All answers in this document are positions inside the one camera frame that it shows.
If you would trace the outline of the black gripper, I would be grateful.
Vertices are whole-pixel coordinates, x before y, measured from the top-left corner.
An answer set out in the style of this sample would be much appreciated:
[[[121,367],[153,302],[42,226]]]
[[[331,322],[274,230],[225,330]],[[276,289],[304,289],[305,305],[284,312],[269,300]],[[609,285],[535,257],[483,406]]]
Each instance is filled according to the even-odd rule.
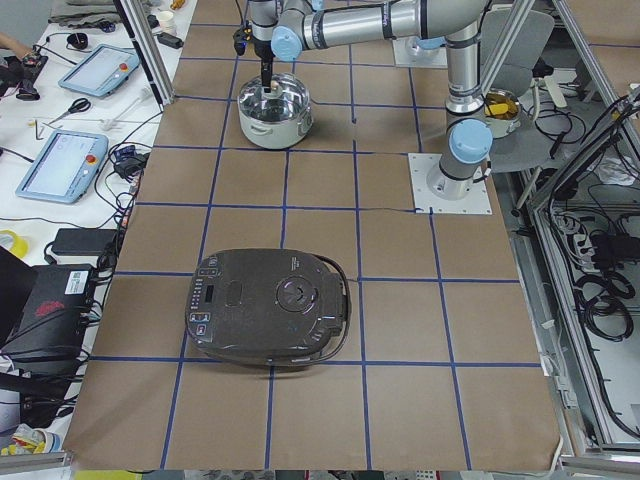
[[[271,49],[271,41],[255,38],[254,51],[261,60],[261,85],[264,89],[268,89],[268,92],[271,92],[274,88],[272,86],[274,54]]]

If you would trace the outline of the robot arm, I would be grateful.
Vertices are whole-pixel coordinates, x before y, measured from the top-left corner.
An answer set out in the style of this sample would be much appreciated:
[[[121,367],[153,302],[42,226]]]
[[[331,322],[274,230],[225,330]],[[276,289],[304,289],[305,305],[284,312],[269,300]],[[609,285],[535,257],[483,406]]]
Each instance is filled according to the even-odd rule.
[[[444,200],[463,199],[488,158],[493,137],[483,122],[479,74],[482,1],[386,1],[323,8],[319,1],[251,1],[248,19],[262,81],[270,83],[275,59],[292,62],[306,50],[377,40],[441,37],[448,70],[447,147],[426,176]]]

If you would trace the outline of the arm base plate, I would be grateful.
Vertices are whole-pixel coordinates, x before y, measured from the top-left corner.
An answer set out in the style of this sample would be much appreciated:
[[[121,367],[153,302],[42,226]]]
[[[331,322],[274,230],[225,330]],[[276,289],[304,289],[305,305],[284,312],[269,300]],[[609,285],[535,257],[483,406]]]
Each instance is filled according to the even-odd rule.
[[[419,39],[406,37],[393,41],[394,61],[398,67],[446,69],[444,37]]]
[[[440,169],[440,154],[409,153],[414,210],[422,214],[491,215],[485,177],[478,166],[466,180],[452,180]]]

